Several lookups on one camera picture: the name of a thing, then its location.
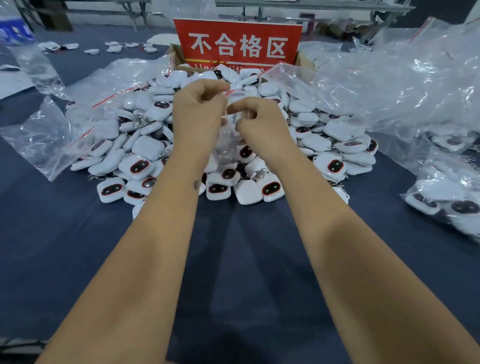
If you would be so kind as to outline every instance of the blue tablecloth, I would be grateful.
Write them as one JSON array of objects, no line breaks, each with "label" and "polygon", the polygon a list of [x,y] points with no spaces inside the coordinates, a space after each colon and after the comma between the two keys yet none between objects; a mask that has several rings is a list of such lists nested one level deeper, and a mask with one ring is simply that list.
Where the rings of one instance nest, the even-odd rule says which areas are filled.
[{"label": "blue tablecloth", "polygon": [[[104,41],[146,41],[157,30],[76,25],[39,33],[99,48],[51,54],[66,85],[139,49],[104,51]],[[3,56],[1,63],[11,62]],[[42,96],[0,101],[0,125],[23,122]],[[47,339],[132,221],[130,205],[99,201],[83,172],[49,182],[0,140],[0,337]],[[377,153],[371,173],[345,183],[350,206],[480,340],[480,247],[409,208],[399,194],[415,177]],[[200,197],[169,358],[180,363],[348,363],[284,198],[241,206]]]}]

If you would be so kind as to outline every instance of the blue bottle label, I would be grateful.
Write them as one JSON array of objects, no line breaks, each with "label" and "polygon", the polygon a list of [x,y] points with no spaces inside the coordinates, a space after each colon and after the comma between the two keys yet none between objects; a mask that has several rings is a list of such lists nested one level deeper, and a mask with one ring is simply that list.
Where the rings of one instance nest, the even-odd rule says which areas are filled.
[{"label": "blue bottle label", "polygon": [[35,37],[23,19],[1,20],[0,40],[9,47],[35,43]]}]

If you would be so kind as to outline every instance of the white chinese character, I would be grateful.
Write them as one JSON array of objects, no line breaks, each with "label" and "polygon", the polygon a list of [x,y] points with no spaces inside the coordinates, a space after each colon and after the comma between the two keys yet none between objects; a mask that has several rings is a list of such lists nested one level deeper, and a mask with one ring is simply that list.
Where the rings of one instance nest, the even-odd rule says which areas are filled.
[{"label": "white chinese character", "polygon": [[256,38],[255,36],[251,36],[250,40],[247,39],[247,35],[244,34],[243,38],[240,39],[241,47],[240,50],[243,52],[243,56],[247,56],[247,50],[250,51],[250,57],[260,57],[260,50],[262,47],[260,46],[261,38]]},{"label": "white chinese character", "polygon": [[209,44],[207,42],[205,42],[204,40],[202,40],[202,38],[208,38],[209,35],[208,34],[196,34],[196,33],[189,33],[188,34],[189,36],[195,36],[197,37],[197,40],[195,41],[195,43],[193,44],[192,46],[192,49],[195,49],[197,47],[200,48],[200,53],[204,53],[204,46],[205,48],[207,48],[208,50],[211,50],[212,47],[209,46]]},{"label": "white chinese character", "polygon": [[218,46],[228,46],[228,47],[218,47],[218,53],[221,56],[233,56],[233,47],[236,45],[236,42],[232,41],[225,33],[222,34],[220,39],[215,42]]},{"label": "white chinese character", "polygon": [[288,38],[274,38],[270,37],[268,39],[268,49],[267,49],[267,57],[270,58],[285,58],[284,54],[285,52],[283,51],[283,46],[285,45],[285,42],[288,40]]}]

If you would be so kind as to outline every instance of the person's left hand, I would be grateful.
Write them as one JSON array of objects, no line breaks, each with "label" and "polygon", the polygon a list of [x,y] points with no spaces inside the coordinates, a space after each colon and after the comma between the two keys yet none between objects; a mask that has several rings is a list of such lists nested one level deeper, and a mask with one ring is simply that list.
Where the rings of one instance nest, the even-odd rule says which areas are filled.
[{"label": "person's left hand", "polygon": [[230,90],[225,81],[198,80],[173,98],[173,155],[194,156],[205,168],[215,147]]}]

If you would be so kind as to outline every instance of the forearm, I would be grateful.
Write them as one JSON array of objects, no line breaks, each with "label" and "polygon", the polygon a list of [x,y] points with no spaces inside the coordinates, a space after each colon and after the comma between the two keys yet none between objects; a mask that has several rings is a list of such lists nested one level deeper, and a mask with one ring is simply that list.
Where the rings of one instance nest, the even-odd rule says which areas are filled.
[{"label": "forearm", "polygon": [[202,171],[172,155],[39,363],[153,363],[167,351]]},{"label": "forearm", "polygon": [[274,170],[352,360],[477,363],[472,337],[314,165],[284,158]]}]

